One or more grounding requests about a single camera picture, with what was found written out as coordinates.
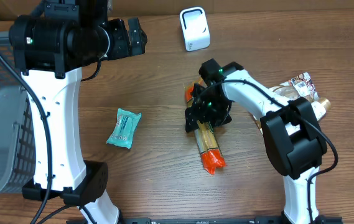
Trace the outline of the beige bread snack pouch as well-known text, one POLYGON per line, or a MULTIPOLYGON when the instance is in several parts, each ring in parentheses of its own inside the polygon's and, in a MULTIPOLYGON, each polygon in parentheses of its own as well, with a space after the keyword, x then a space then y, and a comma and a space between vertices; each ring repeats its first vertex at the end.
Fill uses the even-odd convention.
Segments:
POLYGON ((278 95, 285 96, 289 100, 303 97, 311 103, 312 100, 320 98, 308 72, 301 73, 284 83, 273 86, 270 90, 278 95))

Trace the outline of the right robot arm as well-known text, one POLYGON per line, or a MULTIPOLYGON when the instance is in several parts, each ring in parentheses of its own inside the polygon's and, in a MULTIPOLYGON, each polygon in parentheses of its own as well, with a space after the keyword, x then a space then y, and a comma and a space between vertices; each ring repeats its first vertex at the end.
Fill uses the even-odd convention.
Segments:
POLYGON ((185 110, 185 130, 201 124, 228 124, 238 103, 259 120, 266 154, 284 182, 285 206, 281 223, 342 223, 340 217, 320 215, 316 206, 316 178, 338 164, 338 153, 322 132, 319 119, 325 106, 300 96, 292 100, 257 82, 242 65, 221 67, 214 59, 202 63, 203 84, 193 84, 185 110))

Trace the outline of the white cream tube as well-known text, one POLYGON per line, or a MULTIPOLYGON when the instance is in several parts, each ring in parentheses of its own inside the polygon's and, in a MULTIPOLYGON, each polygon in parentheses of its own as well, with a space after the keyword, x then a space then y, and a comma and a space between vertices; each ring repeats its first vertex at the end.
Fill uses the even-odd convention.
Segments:
POLYGON ((311 106, 318 121, 321 120, 332 107, 331 102, 324 97, 321 97, 318 100, 312 100, 311 106))

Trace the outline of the orange spaghetti packet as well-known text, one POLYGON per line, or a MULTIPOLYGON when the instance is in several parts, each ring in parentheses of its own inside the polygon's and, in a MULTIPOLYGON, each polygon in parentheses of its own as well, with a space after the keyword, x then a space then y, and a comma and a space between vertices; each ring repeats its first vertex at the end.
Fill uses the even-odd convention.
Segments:
POLYGON ((201 123, 197 121, 197 124, 198 129, 194 131, 194 134, 203 168, 209 174, 214 175, 217 169, 226 166, 226 162, 221 153, 211 123, 201 123))

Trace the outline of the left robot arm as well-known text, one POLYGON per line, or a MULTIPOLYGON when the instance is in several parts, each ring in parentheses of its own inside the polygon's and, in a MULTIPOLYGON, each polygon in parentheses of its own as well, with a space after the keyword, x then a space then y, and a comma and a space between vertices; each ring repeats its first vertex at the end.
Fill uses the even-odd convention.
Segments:
POLYGON ((34 128, 34 176, 23 197, 46 203, 60 197, 86 223, 122 223, 107 191, 108 165, 85 160, 78 98, 83 67, 145 52, 139 19, 108 19, 109 1, 43 3, 41 16, 21 15, 9 30, 14 63, 29 88, 34 128))

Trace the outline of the teal wet wipes pack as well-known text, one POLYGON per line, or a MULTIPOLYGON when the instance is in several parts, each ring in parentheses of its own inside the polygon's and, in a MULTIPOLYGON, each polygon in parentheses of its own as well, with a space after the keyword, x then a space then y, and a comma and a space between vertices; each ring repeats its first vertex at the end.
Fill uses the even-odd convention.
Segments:
POLYGON ((130 149, 133 145, 134 133, 141 117, 141 113, 135 114, 119 108, 114 131, 106 143, 130 149))

